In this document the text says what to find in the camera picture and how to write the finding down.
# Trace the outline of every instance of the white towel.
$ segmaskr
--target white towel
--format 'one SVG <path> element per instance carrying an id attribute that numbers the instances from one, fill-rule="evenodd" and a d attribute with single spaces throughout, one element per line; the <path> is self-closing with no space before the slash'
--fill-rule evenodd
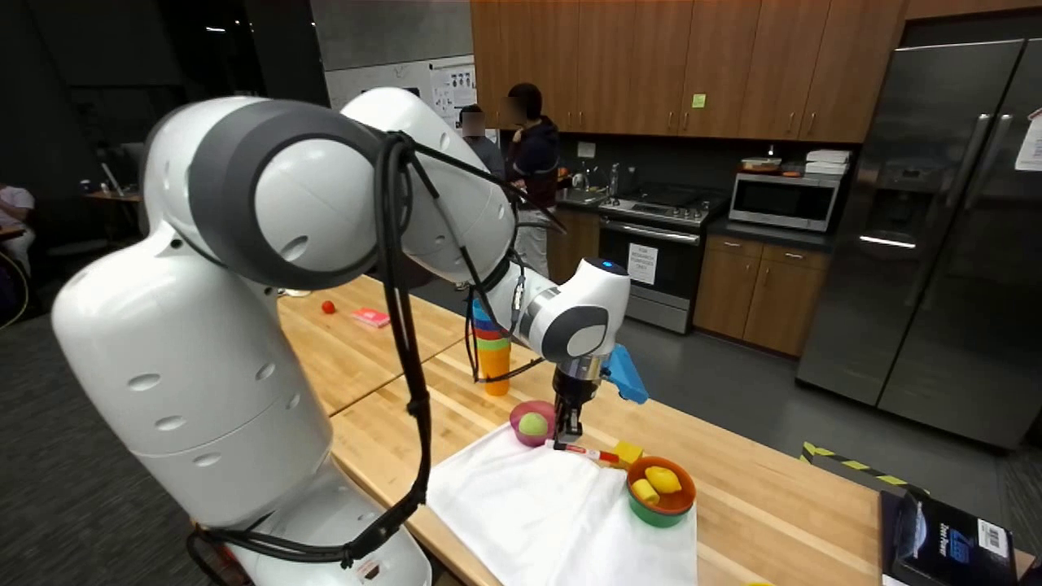
<path id="1" fill-rule="evenodd" d="M 576 452 L 525 449 L 507 427 L 434 466 L 425 503 L 507 586 L 691 586 L 698 511 L 643 525 L 626 475 Z"/>

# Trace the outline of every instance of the refrigerator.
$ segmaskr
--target refrigerator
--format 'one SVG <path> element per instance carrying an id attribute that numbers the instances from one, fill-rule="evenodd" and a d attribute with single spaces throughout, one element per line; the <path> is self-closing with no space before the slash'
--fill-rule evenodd
<path id="1" fill-rule="evenodd" d="M 901 46 L 861 152 L 798 381 L 1020 447 L 1042 410 L 1042 34 Z"/>

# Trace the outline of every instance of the kitchen cabinet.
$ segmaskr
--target kitchen cabinet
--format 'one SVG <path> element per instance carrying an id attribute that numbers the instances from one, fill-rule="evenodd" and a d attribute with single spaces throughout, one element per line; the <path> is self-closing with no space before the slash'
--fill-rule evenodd
<path id="1" fill-rule="evenodd" d="M 905 0 L 701 0 L 679 133 L 861 142 L 901 13 Z"/>
<path id="2" fill-rule="evenodd" d="M 863 139 L 905 0 L 472 0 L 480 101 L 581 133 Z"/>
<path id="3" fill-rule="evenodd" d="M 762 244 L 740 236 L 711 236 L 694 304 L 694 325 L 729 339 L 746 334 L 746 315 L 754 292 Z"/>
<path id="4" fill-rule="evenodd" d="M 556 205 L 561 228 L 548 228 L 551 279 L 564 283 L 576 274 L 581 259 L 600 259 L 600 210 Z"/>
<path id="5" fill-rule="evenodd" d="M 798 356 L 828 276 L 828 253 L 711 234 L 694 325 Z"/>
<path id="6" fill-rule="evenodd" d="M 1005 9 L 1042 9 L 1042 0 L 908 0 L 905 20 L 945 20 Z"/>
<path id="7" fill-rule="evenodd" d="M 675 133 L 688 0 L 472 0 L 480 101 L 516 128 L 507 92 L 535 82 L 564 130 Z"/>
<path id="8" fill-rule="evenodd" d="M 793 138 L 861 142 L 886 62 L 901 34 L 901 0 L 828 0 L 813 77 Z"/>

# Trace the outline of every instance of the cabinet door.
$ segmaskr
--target cabinet door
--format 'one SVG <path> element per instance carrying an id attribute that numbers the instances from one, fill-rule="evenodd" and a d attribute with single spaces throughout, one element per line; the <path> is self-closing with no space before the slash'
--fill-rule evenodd
<path id="1" fill-rule="evenodd" d="M 746 334 L 762 244 L 711 236 L 694 298 L 694 325 L 729 339 Z"/>
<path id="2" fill-rule="evenodd" d="M 737 138 L 758 0 L 694 0 L 678 105 L 683 133 Z"/>
<path id="3" fill-rule="evenodd" d="M 487 128 L 516 128 L 507 92 L 519 82 L 539 83 L 548 107 L 564 101 L 551 5 L 555 0 L 472 0 L 480 105 Z"/>
<path id="4" fill-rule="evenodd" d="M 1042 0 L 908 0 L 905 20 L 941 20 L 1002 9 L 1038 9 Z"/>
<path id="5" fill-rule="evenodd" d="M 828 257 L 764 244 L 746 342 L 798 356 L 821 297 Z"/>
<path id="6" fill-rule="evenodd" d="M 805 107 L 805 138 L 861 142 L 868 130 L 905 0 L 830 0 Z"/>
<path id="7" fill-rule="evenodd" d="M 593 68 L 593 130 L 602 133 L 678 133 L 678 89 L 683 75 L 691 0 L 609 0 L 600 5 L 600 62 Z"/>
<path id="8" fill-rule="evenodd" d="M 762 0 L 748 41 L 748 70 L 737 138 L 802 138 L 828 2 L 850 0 Z"/>

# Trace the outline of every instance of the wooden countertop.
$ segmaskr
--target wooden countertop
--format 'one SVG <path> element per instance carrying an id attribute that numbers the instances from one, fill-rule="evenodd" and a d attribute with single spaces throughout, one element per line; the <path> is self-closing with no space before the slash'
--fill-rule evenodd
<path id="1" fill-rule="evenodd" d="M 419 358 L 434 358 L 453 342 L 462 342 L 462 320 L 456 312 L 418 297 L 409 297 L 409 307 L 418 320 Z M 357 276 L 334 288 L 317 288 L 302 297 L 288 292 L 277 304 L 280 325 L 327 413 L 340 413 L 399 374 L 392 325 L 377 330 L 363 323 L 363 310 L 387 312 L 381 279 Z"/>
<path id="2" fill-rule="evenodd" d="M 485 398 L 469 381 L 462 342 L 425 361 L 434 394 L 434 461 L 507 419 L 519 399 L 551 399 L 555 368 Z M 419 454 L 404 410 L 404 381 L 392 381 L 333 417 L 333 452 L 383 503 L 396 502 Z M 701 582 L 872 582 L 880 586 L 880 493 L 793 454 L 764 449 L 664 403 L 626 403 L 602 385 L 583 410 L 585 447 L 636 440 L 678 459 L 698 478 Z M 419 544 L 469 582 L 491 574 L 425 509 L 409 517 Z"/>

